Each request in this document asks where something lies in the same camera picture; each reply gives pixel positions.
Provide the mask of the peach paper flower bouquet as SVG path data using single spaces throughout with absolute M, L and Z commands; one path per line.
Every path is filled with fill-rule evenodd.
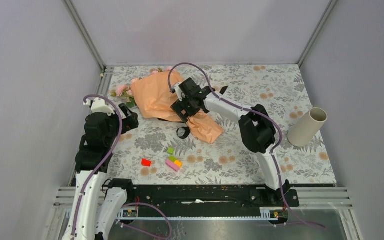
M 160 119 L 168 122 L 182 123 L 171 106 L 178 100 L 168 86 L 169 71 L 156 71 L 145 78 L 134 78 L 130 84 L 119 84 L 109 91 L 112 97 L 130 102 L 134 99 L 145 119 Z M 200 110 L 186 123 L 190 133 L 201 141 L 214 143 L 224 129 L 211 116 Z

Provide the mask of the black gold-lettered ribbon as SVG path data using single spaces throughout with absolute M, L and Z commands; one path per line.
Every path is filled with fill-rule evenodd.
M 175 93 L 166 91 L 160 93 L 158 97 L 153 103 L 152 117 L 161 121 L 184 124 L 171 109 L 171 105 L 178 100 L 178 96 Z M 188 122 L 185 124 L 186 126 L 178 129 L 177 135 L 181 139 L 185 139 L 189 134 L 193 134 L 199 140 L 212 144 L 224 132 L 224 129 L 202 110 L 196 115 L 189 117 Z

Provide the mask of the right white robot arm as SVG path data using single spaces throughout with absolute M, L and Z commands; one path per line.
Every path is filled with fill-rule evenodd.
M 173 93 L 177 95 L 177 100 L 171 109 L 183 122 L 190 122 L 199 112 L 218 113 L 238 124 L 243 145 L 256 155 L 265 177 L 265 188 L 262 191 L 252 190 L 249 196 L 230 198 L 229 201 L 246 207 L 287 209 L 300 205 L 296 191 L 292 191 L 290 182 L 283 178 L 276 159 L 275 148 L 279 145 L 275 137 L 277 125 L 262 105 L 242 107 L 216 94 L 210 86 L 201 88 L 192 78 L 175 84 Z

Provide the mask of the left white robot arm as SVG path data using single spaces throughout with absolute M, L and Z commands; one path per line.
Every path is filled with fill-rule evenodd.
M 131 180 L 112 180 L 102 206 L 98 206 L 117 142 L 122 134 L 139 126 L 137 113 L 124 103 L 118 107 L 121 115 L 109 106 L 93 107 L 85 119 L 85 133 L 75 157 L 75 195 L 64 240 L 108 239 L 122 205 L 135 200 Z

